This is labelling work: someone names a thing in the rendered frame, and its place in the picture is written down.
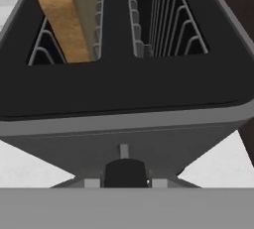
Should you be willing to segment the black and grey toaster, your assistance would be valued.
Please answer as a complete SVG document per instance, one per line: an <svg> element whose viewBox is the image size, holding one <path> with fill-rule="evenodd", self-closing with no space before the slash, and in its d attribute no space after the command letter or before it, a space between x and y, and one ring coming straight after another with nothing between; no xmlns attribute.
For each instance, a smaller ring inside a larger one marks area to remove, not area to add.
<svg viewBox="0 0 254 229"><path fill-rule="evenodd" d="M254 42L224 0L98 0L97 60L68 63L38 0L0 31L0 187L119 159L178 175L254 118Z"/></svg>

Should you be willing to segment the black toaster lever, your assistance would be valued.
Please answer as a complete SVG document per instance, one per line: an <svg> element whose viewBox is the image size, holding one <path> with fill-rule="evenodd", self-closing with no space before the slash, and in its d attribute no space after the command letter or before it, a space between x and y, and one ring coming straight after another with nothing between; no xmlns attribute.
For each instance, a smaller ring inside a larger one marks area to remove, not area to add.
<svg viewBox="0 0 254 229"><path fill-rule="evenodd" d="M110 188L146 188L146 167L142 161L119 159L108 163L104 170L104 186Z"/></svg>

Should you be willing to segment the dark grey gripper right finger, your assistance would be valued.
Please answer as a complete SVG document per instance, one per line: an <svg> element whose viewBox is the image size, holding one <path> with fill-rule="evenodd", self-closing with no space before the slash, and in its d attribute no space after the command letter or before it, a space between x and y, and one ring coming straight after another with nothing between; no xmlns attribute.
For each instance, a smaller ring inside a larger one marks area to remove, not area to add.
<svg viewBox="0 0 254 229"><path fill-rule="evenodd" d="M198 188L198 185L180 179L176 175L158 176L153 171L148 172L147 184L152 188Z"/></svg>

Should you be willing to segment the golden brown bread slice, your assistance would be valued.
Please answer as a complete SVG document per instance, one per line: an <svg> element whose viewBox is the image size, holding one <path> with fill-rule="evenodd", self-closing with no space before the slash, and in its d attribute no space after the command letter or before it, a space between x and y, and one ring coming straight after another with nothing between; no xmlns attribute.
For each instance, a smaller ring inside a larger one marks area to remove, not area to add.
<svg viewBox="0 0 254 229"><path fill-rule="evenodd" d="M98 0L39 0L68 63L97 60L94 52Z"/></svg>

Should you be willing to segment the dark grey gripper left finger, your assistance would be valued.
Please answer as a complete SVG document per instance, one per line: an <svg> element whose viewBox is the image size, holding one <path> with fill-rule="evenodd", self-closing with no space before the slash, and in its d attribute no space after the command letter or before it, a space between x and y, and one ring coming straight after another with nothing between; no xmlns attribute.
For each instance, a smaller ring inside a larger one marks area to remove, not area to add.
<svg viewBox="0 0 254 229"><path fill-rule="evenodd" d="M72 179L54 185L54 188L100 188L103 186L102 180L103 171L82 172Z"/></svg>

